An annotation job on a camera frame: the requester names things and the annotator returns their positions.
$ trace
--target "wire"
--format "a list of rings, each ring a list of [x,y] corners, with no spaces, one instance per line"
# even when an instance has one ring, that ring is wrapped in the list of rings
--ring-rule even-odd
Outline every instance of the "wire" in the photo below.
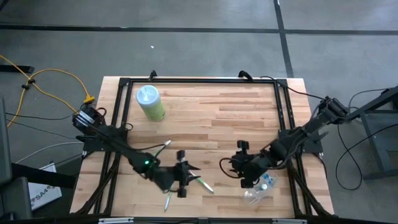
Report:
[[[28,76],[28,75],[26,75],[17,65],[15,65],[14,63],[12,63],[12,62],[11,62],[10,60],[8,60],[6,57],[4,57],[4,56],[2,56],[2,55],[0,55],[0,57],[1,57],[2,59],[4,59],[5,61],[7,61],[8,63],[10,63],[12,66],[14,66],[14,67],[15,67],[18,71],[20,71],[23,75],[25,75],[25,77],[28,79],[28,81],[31,80],[31,79],[32,79],[33,77],[35,77],[36,75],[38,75],[38,74],[40,74],[40,73],[43,73],[43,72],[46,72],[46,71],[56,71],[56,72],[62,72],[62,73],[64,73],[64,74],[70,75],[70,76],[76,78],[76,79],[80,82],[80,84],[82,85],[82,87],[83,87],[83,89],[84,89],[84,91],[85,91],[85,93],[86,93],[86,100],[85,100],[85,103],[86,103],[86,101],[94,100],[94,98],[88,94],[87,88],[86,88],[86,86],[83,84],[83,82],[82,82],[76,75],[74,75],[74,74],[72,74],[72,73],[65,72],[65,71],[63,71],[63,70],[56,69],[56,68],[48,68],[48,69],[44,69],[44,70],[35,72],[33,75]],[[56,99],[56,100],[58,100],[58,101],[61,101],[62,103],[65,103],[72,111],[74,111],[75,113],[77,113],[77,110],[76,110],[74,107],[72,107],[72,106],[71,106],[68,102],[66,102],[65,100],[63,100],[63,99],[61,99],[61,98],[59,98],[59,97],[57,97],[57,96],[54,96],[54,95],[52,95],[52,94],[50,94],[50,93],[47,93],[47,92],[43,91],[43,90],[40,89],[39,86],[37,86],[35,83],[32,83],[32,85],[35,86],[36,89],[38,89],[41,93],[43,93],[43,94],[45,94],[45,95],[47,95],[47,96],[49,96],[49,97],[52,97],[52,98],[54,98],[54,99]],[[19,98],[19,104],[18,104],[18,109],[17,109],[16,115],[18,115],[19,112],[20,112],[20,110],[21,110],[21,106],[22,106],[22,102],[23,102],[23,100],[24,100],[25,92],[26,92],[26,89],[23,89],[23,90],[22,90],[22,93],[21,93],[21,97]],[[16,118],[17,118],[17,116],[14,116],[14,117],[11,119],[11,121],[14,121]],[[12,122],[8,123],[8,124],[7,124],[7,128],[9,128],[11,124],[12,124]]]
[[[133,125],[132,124],[130,124],[130,123],[127,123],[128,125],[130,125],[130,129],[127,129],[127,131],[131,131],[132,129],[133,129]]]
[[[17,123],[15,121],[12,121],[12,120],[9,120],[9,119],[7,119],[7,120],[10,121],[10,123],[15,123],[15,124],[18,124],[18,125],[21,125],[21,126],[25,126],[27,128],[34,129],[36,131],[42,131],[42,132],[45,132],[45,133],[48,133],[48,134],[54,134],[54,135],[57,135],[57,136],[60,136],[60,137],[64,137],[64,138],[67,138],[67,139],[75,139],[75,138],[71,138],[71,137],[68,137],[68,136],[64,136],[62,134],[57,134],[57,133],[53,133],[51,131],[46,131],[46,130],[43,130],[43,129],[35,128],[35,127],[29,126],[29,125],[26,125],[26,124]]]
[[[371,92],[371,91],[383,91],[383,90],[387,90],[387,89],[388,89],[388,88],[375,89],[375,90],[365,90],[365,91],[361,91],[361,92],[359,92],[359,93],[354,94],[354,95],[351,97],[351,99],[349,100],[349,103],[348,103],[349,113],[351,113],[351,111],[350,111],[351,103],[352,103],[352,101],[353,101],[353,99],[354,99],[355,96],[358,96],[359,94],[362,94],[362,93]]]
[[[78,81],[80,82],[81,86],[83,87],[83,89],[84,89],[84,91],[85,91],[85,93],[86,93],[86,96],[90,96],[90,94],[88,94],[88,91],[87,91],[87,88],[86,88],[85,84],[84,84],[76,75],[74,75],[74,74],[72,74],[72,73],[69,73],[69,72],[66,72],[66,71],[63,71],[63,70],[61,70],[61,69],[57,69],[57,68],[46,68],[46,69],[40,70],[40,71],[38,71],[38,72],[35,72],[35,73],[31,76],[31,78],[35,77],[36,75],[38,75],[38,74],[40,74],[40,73],[47,72],[47,71],[61,72],[61,73],[70,75],[71,77],[75,78],[76,80],[78,80]]]
[[[37,154],[37,153],[39,153],[39,152],[41,152],[43,150],[50,149],[50,148],[55,147],[55,146],[64,146],[64,145],[69,145],[69,144],[84,144],[84,143],[83,142],[64,142],[64,143],[58,143],[58,144],[54,144],[54,145],[51,145],[51,146],[47,146],[47,147],[44,147],[42,149],[39,149],[39,150],[33,152],[32,154],[30,154],[28,156],[23,157],[22,159],[18,160],[16,162],[16,164],[18,164],[18,163],[20,163],[20,162],[32,157],[33,155],[35,155],[35,154]]]
[[[337,124],[337,133],[338,133],[338,137],[339,137],[340,140],[341,140],[341,143],[343,143],[343,146],[344,146],[344,148],[346,149],[346,152],[348,152],[349,156],[351,156],[351,158],[353,159],[353,161],[354,161],[356,167],[358,168],[358,171],[359,171],[359,183],[358,183],[358,185],[357,185],[356,187],[350,188],[350,189],[349,189],[349,188],[347,188],[347,187],[344,187],[344,186],[340,183],[340,180],[338,179],[337,173],[336,173],[336,180],[337,180],[338,185],[340,185],[340,187],[344,188],[345,190],[356,190],[356,189],[358,189],[358,188],[362,185],[362,179],[363,179],[362,170],[361,170],[361,168],[359,167],[358,163],[356,162],[354,156],[353,156],[352,153],[348,150],[348,147],[347,147],[346,144],[344,143],[344,140],[343,140],[343,138],[341,137],[340,125],[339,125],[339,124]]]
[[[320,97],[320,96],[315,96],[315,95],[311,95],[311,94],[308,94],[308,93],[302,93],[302,92],[296,91],[296,90],[292,89],[291,87],[289,87],[289,86],[287,86],[287,85],[285,85],[285,84],[279,82],[279,81],[278,81],[277,79],[275,79],[275,78],[272,78],[272,77],[269,77],[269,76],[261,76],[260,78],[270,78],[270,79],[272,79],[273,81],[276,81],[276,82],[277,82],[278,84],[280,84],[281,86],[283,86],[283,87],[285,87],[285,88],[288,88],[288,89],[292,90],[292,91],[295,92],[295,93],[298,93],[298,94],[301,94],[301,95],[306,95],[306,96],[311,96],[311,97],[314,97],[314,98],[318,98],[318,99],[320,99],[320,100],[325,100],[325,98],[322,98],[322,97]]]
[[[24,115],[18,115],[18,114],[13,114],[13,113],[6,113],[8,115],[13,115],[13,116],[17,116],[17,117],[21,117],[21,118],[34,118],[34,119],[43,119],[43,120],[47,120],[47,121],[60,121],[63,119],[67,119],[70,118],[72,115],[74,115],[75,113],[68,115],[66,117],[63,118],[41,118],[41,117],[36,117],[36,116],[24,116]]]
[[[136,148],[133,148],[133,147],[131,147],[128,144],[125,144],[123,142],[115,141],[113,138],[109,137],[107,134],[105,134],[104,132],[102,132],[98,128],[94,127],[92,124],[88,124],[88,125],[90,125],[90,128],[92,128],[94,131],[96,131],[96,132],[102,134],[103,136],[107,137],[108,139],[110,139],[110,141],[112,141],[112,142],[114,142],[114,143],[116,143],[116,144],[118,144],[118,145],[120,145],[122,147],[125,147],[127,149],[132,149],[132,150],[135,150],[135,151],[143,151],[143,150],[153,149],[155,147],[159,147],[159,146],[164,146],[165,145],[165,144],[157,144],[155,146],[149,146],[149,147],[145,147],[145,148],[136,149]]]
[[[341,155],[340,158],[338,159],[337,164],[336,164],[336,169],[335,169],[336,180],[337,180],[337,182],[339,183],[339,185],[340,185],[342,188],[344,188],[344,189],[346,189],[346,190],[356,190],[356,189],[359,188],[359,187],[358,187],[358,188],[355,187],[355,188],[353,188],[353,189],[347,189],[346,187],[342,186],[342,185],[340,184],[340,181],[338,180],[337,169],[338,169],[338,165],[340,164],[340,161],[341,161],[341,159],[344,157],[344,155],[347,154],[347,153],[349,153],[349,154],[351,155],[350,150],[352,150],[354,147],[356,147],[357,145],[361,144],[363,141],[367,140],[368,138],[373,137],[375,134],[377,134],[377,133],[379,133],[379,132],[381,132],[381,131],[384,131],[384,130],[386,130],[386,129],[392,128],[392,127],[394,127],[394,126],[398,126],[398,124],[393,124],[393,125],[387,126],[387,127],[385,127],[385,128],[382,128],[382,129],[376,131],[375,133],[371,134],[370,136],[368,136],[368,137],[366,137],[366,138],[360,140],[359,142],[357,142],[356,144],[354,144],[353,146],[351,146],[349,149],[346,148],[346,151],[345,151],[345,152],[343,153],[343,155]]]
[[[82,154],[80,153],[80,154],[71,156],[71,157],[69,157],[69,158],[66,158],[66,159],[60,161],[60,162],[56,162],[54,165],[55,165],[55,166],[56,166],[56,165],[59,165],[59,164],[65,162],[65,161],[68,161],[68,160],[70,160],[70,159],[76,158],[76,157],[78,157],[78,156],[82,156]]]
[[[239,161],[239,160],[237,160],[237,159],[232,159],[232,158],[227,158],[227,157],[225,157],[225,158],[220,159],[220,161],[219,161],[219,163],[218,163],[218,165],[220,165],[221,171],[222,171],[227,177],[230,177],[230,178],[232,178],[232,179],[239,179],[240,177],[234,177],[234,176],[232,176],[232,175],[227,174],[227,172],[225,172],[225,170],[223,169],[223,166],[221,165],[221,163],[222,163],[224,160],[236,161],[236,162],[238,162],[238,163],[241,163],[241,161]]]
[[[358,109],[357,107],[355,107],[355,106],[351,106],[351,103],[352,103],[352,101],[354,100],[354,97],[355,96],[358,96],[359,94],[362,94],[362,93],[368,93],[368,92],[372,92],[372,91],[383,91],[383,90],[387,90],[388,88],[381,88],[381,89],[374,89],[374,90],[365,90],[365,91],[361,91],[361,92],[359,92],[359,93],[355,93],[352,97],[351,97],[351,99],[349,100],[349,103],[348,103],[348,113],[351,113],[351,108],[356,108],[356,109]],[[362,122],[360,122],[360,121],[357,121],[357,120],[355,120],[354,119],[354,122],[355,123],[358,123],[358,124],[362,124]]]
[[[319,161],[322,163],[323,165],[323,169],[325,170],[325,176],[326,176],[326,180],[328,179],[328,171],[326,170],[326,165],[325,165],[325,161],[323,161],[323,159],[317,154],[317,153],[313,153],[313,155],[319,159]]]
[[[155,158],[156,158],[165,148],[166,148],[166,145],[163,144],[163,146],[159,149],[159,151],[157,151],[157,152],[155,153]]]
[[[104,111],[104,114],[101,114],[102,116],[105,116],[105,115],[106,115],[106,109],[105,109],[105,108],[102,108],[102,107],[101,107],[101,108],[98,108],[97,111],[99,111],[99,110],[103,110],[103,111]]]

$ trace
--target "white lid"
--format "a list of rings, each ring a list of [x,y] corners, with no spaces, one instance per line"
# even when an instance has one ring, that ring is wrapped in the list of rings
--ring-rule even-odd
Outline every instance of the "white lid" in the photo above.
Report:
[[[160,96],[154,86],[145,85],[137,91],[136,98],[140,105],[149,106],[153,103],[157,103]]]
[[[268,186],[266,184],[261,185],[261,190],[267,190]]]

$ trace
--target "wood grain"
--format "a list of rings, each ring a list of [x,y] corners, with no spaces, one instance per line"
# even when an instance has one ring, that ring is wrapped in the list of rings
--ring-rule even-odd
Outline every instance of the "wood grain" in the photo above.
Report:
[[[104,77],[97,107],[108,110],[110,123],[118,88],[119,77]],[[305,92],[302,79],[288,79],[291,88]],[[215,194],[209,194],[198,182],[188,187],[186,198],[173,195],[169,209],[164,213],[167,194],[137,175],[127,159],[121,159],[116,184],[113,216],[134,217],[240,217],[289,218],[293,217],[289,180],[285,170],[270,170],[277,177],[276,188],[256,206],[243,199],[240,181],[225,176],[218,166],[221,158],[232,156],[236,141],[250,142],[250,153],[255,153],[277,137],[280,129],[277,119],[274,88],[265,84],[210,84],[210,83],[154,83],[161,94],[166,117],[158,123],[149,122],[140,109],[135,94],[143,84],[135,83],[130,102],[128,123],[134,126],[128,143],[144,147],[172,140],[172,145],[159,156],[163,166],[176,162],[175,153],[186,150],[189,162],[201,170],[195,172],[209,184]],[[306,96],[290,91],[296,125],[305,124],[310,117]],[[282,98],[285,123],[289,127]],[[119,123],[122,109],[119,112]],[[93,153],[83,161],[71,212],[78,210],[90,197],[100,178],[103,153]],[[328,184],[322,164],[312,155],[304,155],[307,183],[321,204],[331,213]],[[301,191],[298,190],[303,209]]]

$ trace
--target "black stand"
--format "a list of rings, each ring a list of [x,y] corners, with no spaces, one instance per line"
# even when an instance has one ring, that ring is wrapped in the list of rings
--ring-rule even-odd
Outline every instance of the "black stand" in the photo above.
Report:
[[[398,86],[383,92],[379,97],[360,107],[347,116],[346,122],[361,118],[368,136],[376,131],[398,123],[398,110],[377,110],[381,106],[396,101]],[[398,169],[394,168],[389,152],[398,152],[396,130],[385,130],[369,138],[373,155],[376,158],[379,172],[364,175],[364,180],[381,179],[398,176]]]
[[[24,73],[33,73],[33,71],[35,70],[35,68],[32,66],[26,66],[26,65],[17,65],[17,66]],[[0,65],[0,72],[19,73],[20,71],[12,65]]]

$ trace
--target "black metal frame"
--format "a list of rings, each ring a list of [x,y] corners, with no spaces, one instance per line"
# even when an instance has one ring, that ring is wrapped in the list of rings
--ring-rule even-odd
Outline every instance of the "black metal frame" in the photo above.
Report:
[[[132,88],[133,88],[134,83],[236,83],[236,84],[263,83],[263,84],[271,84],[274,87],[280,129],[286,130],[285,121],[284,121],[284,112],[282,109],[282,102],[281,102],[281,98],[280,98],[280,88],[283,89],[283,94],[284,94],[284,98],[286,101],[287,116],[289,117],[290,128],[295,127],[289,90],[286,87],[280,85],[280,83],[282,83],[285,86],[287,86],[286,79],[278,79],[278,80],[253,79],[251,77],[242,76],[241,74],[239,74],[239,77],[245,77],[245,78],[159,78],[159,77],[157,77],[156,72],[152,71],[150,78],[120,78],[119,85],[118,85],[118,93],[117,93],[116,99],[115,99],[114,112],[113,112],[113,116],[112,116],[111,125],[116,126],[116,121],[118,119],[118,114],[119,114],[119,107],[120,107],[121,100],[122,100],[121,97],[122,97],[123,88],[125,86],[127,86],[126,99],[125,99],[123,115],[122,115],[122,119],[121,119],[121,127],[125,127],[126,122],[127,122],[127,115],[128,115],[128,111],[129,111],[129,106],[130,106],[130,101],[131,101],[131,93],[132,93]],[[99,188],[101,188],[101,186],[104,187],[107,184],[107,182],[105,182],[104,180],[105,180],[105,177],[109,174],[108,173],[108,164],[110,161],[110,157],[111,157],[111,152],[105,152],[103,167],[101,170]],[[120,163],[120,158],[121,158],[121,155],[116,153],[113,164],[111,166],[113,168],[113,170],[115,168],[118,169],[118,166]],[[298,161],[298,167],[297,167],[298,169],[297,170],[298,170],[302,180],[305,182],[301,154],[297,154],[296,159]],[[104,212],[103,212],[104,214],[107,214],[109,216],[111,215],[111,210],[112,210],[112,206],[113,206],[113,197],[114,197],[114,191],[116,188],[117,176],[118,176],[118,172],[114,172],[113,176],[111,178],[111,184],[110,184],[110,188],[109,188],[106,208],[104,209]],[[300,215],[303,215],[303,213],[301,212],[300,207],[299,207],[299,200],[297,197],[295,181],[290,172],[288,172],[288,176],[289,176],[290,192],[292,194],[293,210],[294,210],[295,217],[298,217]],[[94,213],[100,213],[100,210],[101,210],[100,206],[102,203],[102,194],[103,193],[96,191],[95,194],[96,195],[101,194],[101,195],[98,197],[98,199],[95,202]],[[311,214],[310,204],[305,196],[304,196],[304,201],[305,201],[306,214],[310,215]],[[86,210],[84,210],[84,212],[87,213],[89,210],[90,210],[89,208],[86,208]]]
[[[350,122],[356,118],[361,118],[366,134],[370,136],[373,134],[374,131],[372,131],[371,128],[369,127],[367,115],[368,114],[383,115],[383,114],[397,113],[397,110],[377,110],[381,106],[391,102],[393,99],[397,97],[398,97],[398,86],[391,88],[390,90],[381,94],[376,99],[370,101],[369,103],[365,104],[364,106],[350,113],[346,118],[346,122]],[[380,172],[366,174],[363,176],[363,179],[374,180],[385,177],[398,176],[398,169],[395,169],[392,166],[387,150],[380,149],[379,147],[377,147],[373,138],[369,138],[369,143],[371,145],[371,149],[373,150],[373,154],[376,159],[377,166],[380,169]]]

